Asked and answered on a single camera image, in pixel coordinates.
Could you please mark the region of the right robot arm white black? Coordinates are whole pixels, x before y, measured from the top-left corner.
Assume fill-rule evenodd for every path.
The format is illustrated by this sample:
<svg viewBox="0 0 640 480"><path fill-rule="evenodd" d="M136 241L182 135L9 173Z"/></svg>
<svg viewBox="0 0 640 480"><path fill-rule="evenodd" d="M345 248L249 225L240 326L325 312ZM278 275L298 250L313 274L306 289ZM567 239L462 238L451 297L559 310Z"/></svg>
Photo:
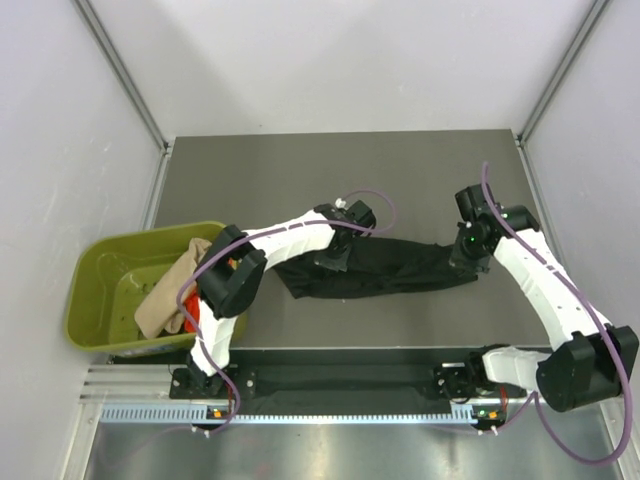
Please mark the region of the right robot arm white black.
<svg viewBox="0 0 640 480"><path fill-rule="evenodd" d="M538 315L551 351L485 347L468 362L469 388L487 396L502 384L514 385L538 393L557 412L623 395L637 335L580 301L532 213L522 205L490 203L489 191L476 184L456 193L461 221L450 262L471 273L487 271L491 260L499 263Z"/></svg>

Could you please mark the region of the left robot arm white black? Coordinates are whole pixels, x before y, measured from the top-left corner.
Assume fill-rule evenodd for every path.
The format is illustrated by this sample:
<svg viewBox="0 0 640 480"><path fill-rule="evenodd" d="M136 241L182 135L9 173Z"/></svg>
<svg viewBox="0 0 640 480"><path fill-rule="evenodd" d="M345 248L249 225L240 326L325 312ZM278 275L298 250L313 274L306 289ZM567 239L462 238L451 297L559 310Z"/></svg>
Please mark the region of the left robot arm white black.
<svg viewBox="0 0 640 480"><path fill-rule="evenodd" d="M224 228L196 269L194 387L209 397L226 387L223 368L229 364L236 321L255 300L266 271L307 253L318 257L322 267L344 271L353 240L375 227L376 217L364 202L346 206L340 201L264 229Z"/></svg>

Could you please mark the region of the black t shirt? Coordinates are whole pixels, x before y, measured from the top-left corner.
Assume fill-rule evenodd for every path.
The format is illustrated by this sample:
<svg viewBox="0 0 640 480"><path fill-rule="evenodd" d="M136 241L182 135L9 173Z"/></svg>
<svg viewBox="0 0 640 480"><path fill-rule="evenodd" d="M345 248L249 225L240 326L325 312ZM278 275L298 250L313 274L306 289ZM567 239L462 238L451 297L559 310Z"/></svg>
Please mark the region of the black t shirt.
<svg viewBox="0 0 640 480"><path fill-rule="evenodd" d="M473 283L473 272L454 268L451 245L368 237L354 240L344 271L314 262L312 252L274 267L296 298L361 299L400 293L440 291Z"/></svg>

